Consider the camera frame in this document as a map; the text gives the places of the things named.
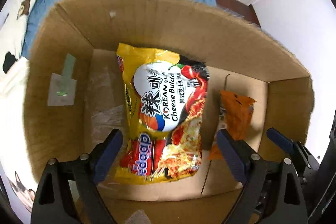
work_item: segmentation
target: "orange package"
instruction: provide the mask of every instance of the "orange package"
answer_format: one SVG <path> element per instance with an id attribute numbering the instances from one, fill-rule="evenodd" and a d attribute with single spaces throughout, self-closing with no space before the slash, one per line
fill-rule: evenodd
<path id="1" fill-rule="evenodd" d="M 225 128 L 234 140 L 243 140 L 251 122 L 253 104 L 256 101 L 247 96 L 236 95 L 231 91 L 221 90 L 220 95 L 221 106 L 216 133 Z M 209 160 L 223 158 L 216 142 L 216 136 L 217 134 L 210 150 Z"/>

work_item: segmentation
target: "wooden floor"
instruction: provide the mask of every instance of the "wooden floor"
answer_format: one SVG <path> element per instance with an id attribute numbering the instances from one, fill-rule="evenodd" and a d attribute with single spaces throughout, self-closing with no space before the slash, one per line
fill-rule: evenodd
<path id="1" fill-rule="evenodd" d="M 257 15 L 253 9 L 252 4 L 250 6 L 247 6 L 237 0 L 216 0 L 217 6 L 225 9 L 230 9 L 231 11 L 234 11 L 242 16 L 244 16 L 244 18 L 251 22 L 251 23 L 255 23 L 258 26 L 260 26 L 259 24 L 259 20 L 257 18 Z"/>

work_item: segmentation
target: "metal screw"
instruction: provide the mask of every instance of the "metal screw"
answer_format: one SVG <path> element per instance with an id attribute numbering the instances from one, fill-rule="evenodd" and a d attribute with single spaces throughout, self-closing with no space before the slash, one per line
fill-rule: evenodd
<path id="1" fill-rule="evenodd" d="M 287 165 L 292 164 L 292 161 L 291 161 L 291 159 L 289 159 L 289 158 L 285 158 L 283 161 L 284 161 L 284 163 L 287 164 Z"/>
<path id="2" fill-rule="evenodd" d="M 251 159 L 253 159 L 253 160 L 260 160 L 260 156 L 258 154 L 253 153 L 251 155 Z"/>
<path id="3" fill-rule="evenodd" d="M 84 153 L 80 155 L 80 160 L 87 160 L 89 158 L 89 154 L 88 153 Z"/>
<path id="4" fill-rule="evenodd" d="M 53 165 L 53 164 L 55 164 L 56 163 L 56 159 L 55 158 L 51 158 L 50 160 L 48 160 L 48 164 L 49 165 Z"/>

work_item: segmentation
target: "green sticker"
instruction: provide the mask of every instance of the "green sticker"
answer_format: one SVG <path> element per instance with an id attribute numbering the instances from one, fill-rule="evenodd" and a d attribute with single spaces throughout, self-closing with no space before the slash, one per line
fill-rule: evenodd
<path id="1" fill-rule="evenodd" d="M 59 92 L 57 92 L 58 96 L 67 96 L 75 62 L 76 58 L 67 54 L 64 60 L 62 79 L 59 83 Z"/>

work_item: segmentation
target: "korean cheese buldak noodle packet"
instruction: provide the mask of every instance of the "korean cheese buldak noodle packet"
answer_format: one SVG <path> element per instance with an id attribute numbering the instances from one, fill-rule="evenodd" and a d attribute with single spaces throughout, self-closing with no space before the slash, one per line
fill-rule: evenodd
<path id="1" fill-rule="evenodd" d="M 209 73 L 204 63 L 156 48 L 119 44 L 129 132 L 115 181 L 147 184 L 196 173 Z"/>

